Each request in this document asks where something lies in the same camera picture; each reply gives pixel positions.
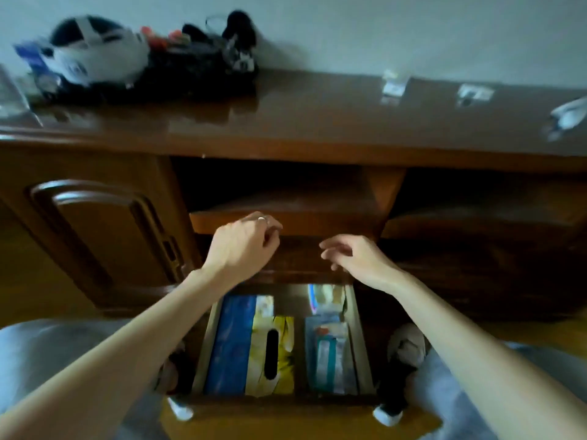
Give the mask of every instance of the drawer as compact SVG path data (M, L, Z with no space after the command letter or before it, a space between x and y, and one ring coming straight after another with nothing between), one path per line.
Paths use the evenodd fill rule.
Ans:
M234 397L204 395L204 386L223 303L223 300L220 300L213 305L205 333L201 334L202 341L197 360L193 392L191 395L181 398L179 400L181 404L278 407L283 405L373 406L378 403L353 286L345 286L346 303L344 312L341 314L341 320L347 322L349 326L358 395L321 394L311 390L309 387L306 375L304 328L305 317L311 316L312 312L309 305L307 284L241 284L231 293L239 295L272 295L274 297L274 314L294 318L294 394L269 395L261 398L245 395Z

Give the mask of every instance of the cabinet door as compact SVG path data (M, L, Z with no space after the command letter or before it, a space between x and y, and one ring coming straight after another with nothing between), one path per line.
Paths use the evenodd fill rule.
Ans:
M2 199L99 308L139 311L198 266L168 158L29 148L0 158Z

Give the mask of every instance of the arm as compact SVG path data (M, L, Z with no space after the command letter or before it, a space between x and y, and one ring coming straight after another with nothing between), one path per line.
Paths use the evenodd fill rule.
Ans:
M501 439L585 439L587 405L484 332L364 236L323 241L322 258L395 297Z
M109 438L203 313L267 264L281 224L259 216L218 229L200 270L0 417L0 439Z

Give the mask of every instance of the left hand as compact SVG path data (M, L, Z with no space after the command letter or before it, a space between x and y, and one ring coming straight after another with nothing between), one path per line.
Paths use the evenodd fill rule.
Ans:
M236 286L269 262L279 247L281 229L279 221L261 212L223 225L212 238L202 270L222 275Z

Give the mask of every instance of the wooden floor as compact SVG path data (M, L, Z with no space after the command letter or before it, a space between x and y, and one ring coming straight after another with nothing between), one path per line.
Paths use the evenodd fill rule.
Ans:
M92 304L11 217L0 209L0 327L46 317L98 317ZM558 324L485 326L496 336L557 347L587 358L587 313ZM398 427L385 428L366 409L336 413L224 414L178 422L165 406L161 415L172 440L213 439L415 439L438 425L435 417L411 409Z

